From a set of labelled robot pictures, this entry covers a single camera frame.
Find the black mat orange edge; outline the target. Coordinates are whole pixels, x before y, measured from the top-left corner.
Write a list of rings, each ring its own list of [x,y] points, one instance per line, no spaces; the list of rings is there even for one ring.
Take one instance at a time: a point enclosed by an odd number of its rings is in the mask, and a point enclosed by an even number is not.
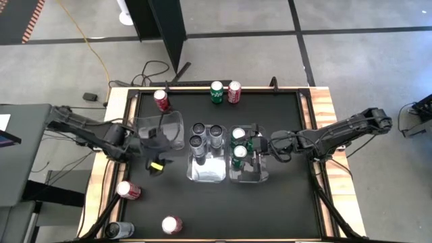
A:
[[[0,0],[0,45],[27,43],[45,0]]]

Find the dark tablet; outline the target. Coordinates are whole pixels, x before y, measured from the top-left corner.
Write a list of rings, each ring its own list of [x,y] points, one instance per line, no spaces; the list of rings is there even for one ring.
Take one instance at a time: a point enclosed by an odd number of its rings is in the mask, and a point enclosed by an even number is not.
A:
[[[0,130],[0,148],[20,144],[22,140],[6,131]]]

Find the black equipment stand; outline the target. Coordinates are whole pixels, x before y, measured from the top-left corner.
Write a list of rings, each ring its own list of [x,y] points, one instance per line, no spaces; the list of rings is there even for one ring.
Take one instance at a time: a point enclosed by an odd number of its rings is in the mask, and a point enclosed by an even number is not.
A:
[[[411,105],[414,114],[419,117],[420,123],[411,128],[400,128],[400,114],[406,106]],[[417,134],[428,134],[432,137],[432,94],[421,99],[418,102],[413,102],[403,106],[398,115],[398,130],[402,133],[403,137],[409,138]]]

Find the grey desk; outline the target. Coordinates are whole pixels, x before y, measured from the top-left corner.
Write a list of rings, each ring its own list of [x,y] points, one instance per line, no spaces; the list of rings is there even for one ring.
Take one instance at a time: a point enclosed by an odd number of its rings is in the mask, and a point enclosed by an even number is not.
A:
[[[6,132],[22,140],[0,148],[0,207],[21,201],[50,110],[50,104],[0,105],[0,114],[11,115]]]

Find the white pole base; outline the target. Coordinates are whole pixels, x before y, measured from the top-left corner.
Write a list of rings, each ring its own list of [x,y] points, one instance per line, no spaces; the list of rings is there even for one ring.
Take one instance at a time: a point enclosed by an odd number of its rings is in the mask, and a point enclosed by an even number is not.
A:
[[[132,18],[130,16],[130,12],[128,10],[128,7],[126,5],[126,0],[116,0],[117,4],[119,5],[119,8],[121,9],[121,13],[119,14],[119,20],[120,22],[125,26],[133,26],[134,23],[132,21]]]

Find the clear plastic bin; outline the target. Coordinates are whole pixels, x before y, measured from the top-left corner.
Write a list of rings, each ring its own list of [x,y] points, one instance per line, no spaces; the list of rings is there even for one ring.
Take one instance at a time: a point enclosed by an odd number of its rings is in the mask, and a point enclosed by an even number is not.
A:
[[[168,111],[151,117],[136,117],[134,122],[140,138],[151,138],[163,133],[171,142],[172,150],[184,148],[184,121],[179,111]]]
[[[232,155],[233,155],[233,148],[230,146],[231,142],[231,133],[233,129],[235,128],[243,128],[246,132],[246,141],[255,136],[250,135],[250,129],[251,125],[249,126],[233,126],[229,130],[229,177],[230,180],[236,183],[261,183],[265,182],[269,177],[269,172],[267,171],[266,166],[266,158],[265,155],[261,156],[261,172],[253,172],[253,157],[254,154],[257,153],[256,151],[253,151],[251,153],[248,152],[248,155],[246,157],[246,161],[244,162],[244,166],[242,169],[234,169],[232,166]],[[264,137],[265,130],[259,126],[259,136]]]
[[[193,182],[200,183],[220,183],[225,179],[226,176],[226,129],[223,129],[223,144],[220,148],[213,148],[210,141],[210,127],[213,125],[204,124],[207,132],[207,139],[203,140],[206,145],[207,153],[204,165],[198,165],[195,158],[192,156],[192,151],[189,145],[188,151],[188,170],[187,177]],[[190,129],[190,138],[194,134],[192,133],[192,127]]]

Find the black standing panel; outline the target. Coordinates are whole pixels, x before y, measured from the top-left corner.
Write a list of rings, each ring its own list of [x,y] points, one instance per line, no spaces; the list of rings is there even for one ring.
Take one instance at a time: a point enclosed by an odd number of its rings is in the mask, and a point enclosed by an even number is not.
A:
[[[175,72],[173,81],[179,81],[190,67],[189,62],[182,68],[179,67],[182,48],[187,40],[180,0],[125,0],[125,2],[138,40],[162,39]]]

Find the red Coca-Cola can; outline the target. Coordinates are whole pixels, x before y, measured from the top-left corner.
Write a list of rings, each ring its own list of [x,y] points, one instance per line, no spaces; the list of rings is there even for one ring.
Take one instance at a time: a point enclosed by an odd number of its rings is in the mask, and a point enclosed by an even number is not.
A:
[[[161,227],[166,234],[177,234],[183,228],[182,220],[174,215],[169,215],[162,220]]]
[[[167,93],[164,90],[156,90],[154,92],[153,98],[160,111],[164,112],[170,108],[169,99]]]
[[[136,200],[141,195],[141,188],[129,181],[122,181],[117,185],[116,192],[128,200]]]
[[[241,84],[237,81],[230,82],[227,91],[227,99],[230,103],[236,104],[240,101],[242,87]]]

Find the black frame strut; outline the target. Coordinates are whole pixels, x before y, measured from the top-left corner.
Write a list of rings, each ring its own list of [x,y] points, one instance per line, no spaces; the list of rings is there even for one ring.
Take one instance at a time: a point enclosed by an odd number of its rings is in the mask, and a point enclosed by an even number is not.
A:
[[[348,238],[352,239],[363,239],[363,237],[357,234],[350,225],[344,220],[344,218],[340,215],[338,210],[334,207],[333,203],[326,196],[324,189],[319,185],[319,181],[315,172],[311,172],[313,176],[313,188],[314,191],[318,194],[319,198],[323,201],[324,205],[327,207],[329,214],[331,217],[335,219],[335,222],[340,226],[342,231]]]
[[[80,240],[89,240],[94,239],[97,236],[97,233],[102,228],[103,224],[106,222],[106,220],[109,218],[114,206],[117,204],[117,202],[120,199],[120,195],[116,194],[108,203],[108,205],[105,207],[102,214],[98,217],[96,222],[91,226],[89,231],[84,234],[83,236],[80,236]]]

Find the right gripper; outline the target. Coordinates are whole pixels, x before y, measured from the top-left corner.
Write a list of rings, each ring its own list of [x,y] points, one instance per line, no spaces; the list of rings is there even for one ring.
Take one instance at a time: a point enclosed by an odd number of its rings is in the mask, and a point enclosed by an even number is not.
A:
[[[259,126],[257,124],[252,124],[250,129],[250,135],[255,136],[253,138],[253,151],[257,153],[253,157],[253,172],[261,172],[261,156],[269,154],[269,142],[263,137],[259,136]]]

